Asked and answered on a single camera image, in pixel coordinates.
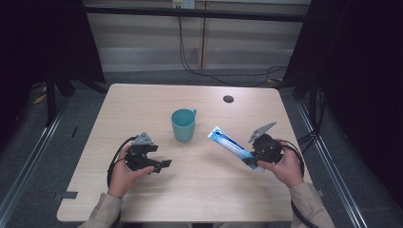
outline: beige sleeve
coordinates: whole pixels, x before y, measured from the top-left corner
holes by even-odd
[[[311,183],[301,183],[290,188],[291,200],[299,212],[317,227],[335,227],[326,208],[323,206],[317,190]],[[291,227],[306,227],[296,215],[293,215]]]
[[[108,228],[119,216],[123,200],[114,198],[108,194],[101,194],[98,204],[92,210],[88,221],[79,228]]]

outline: person's right hand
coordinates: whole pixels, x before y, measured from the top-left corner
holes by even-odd
[[[280,139],[276,139],[283,145],[287,145],[286,142],[282,142]],[[303,183],[302,174],[299,168],[299,160],[294,151],[283,148],[284,156],[278,163],[270,163],[266,161],[258,161],[258,166],[272,171],[276,178],[285,183],[288,188],[292,188],[300,183]]]
[[[126,192],[136,183],[139,178],[152,173],[155,169],[154,166],[148,166],[146,168],[133,171],[127,167],[125,164],[125,154],[129,148],[130,145],[127,145],[119,153],[119,159],[113,168],[109,190],[107,191],[110,196],[119,199],[124,197]]]

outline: wall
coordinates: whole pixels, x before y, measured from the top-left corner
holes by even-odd
[[[84,3],[172,8],[170,0]],[[199,10],[298,15],[304,15],[308,6],[309,2],[304,0],[196,2]],[[105,72],[182,68],[178,18],[93,13],[87,17]],[[287,64],[300,28],[301,23],[182,18],[186,62],[192,68],[267,68]]]

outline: toothpaste tube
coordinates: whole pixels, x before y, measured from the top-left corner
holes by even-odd
[[[209,139],[215,141],[216,143],[222,145],[225,149],[229,150],[231,153],[236,155],[240,160],[245,158],[252,158],[252,154],[246,151],[242,146],[240,146],[237,142],[232,140],[229,136],[225,134],[219,127],[214,127],[213,131],[207,136]],[[254,164],[248,165],[253,170],[258,167]]]

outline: wooden table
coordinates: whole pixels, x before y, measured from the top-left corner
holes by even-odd
[[[235,101],[223,100],[231,95]],[[197,108],[196,129],[189,142],[178,142],[170,117],[182,107]],[[292,219],[287,187],[269,171],[253,171],[225,148],[207,138],[220,127],[247,150],[252,132],[270,122],[267,133],[297,145],[278,92],[271,88],[184,85],[113,85],[106,95],[57,218],[87,220],[101,193],[106,170],[119,146],[147,132],[157,152],[148,158],[172,160],[160,174],[138,181],[125,196],[122,221],[226,222]],[[306,181],[311,181],[306,172]]]

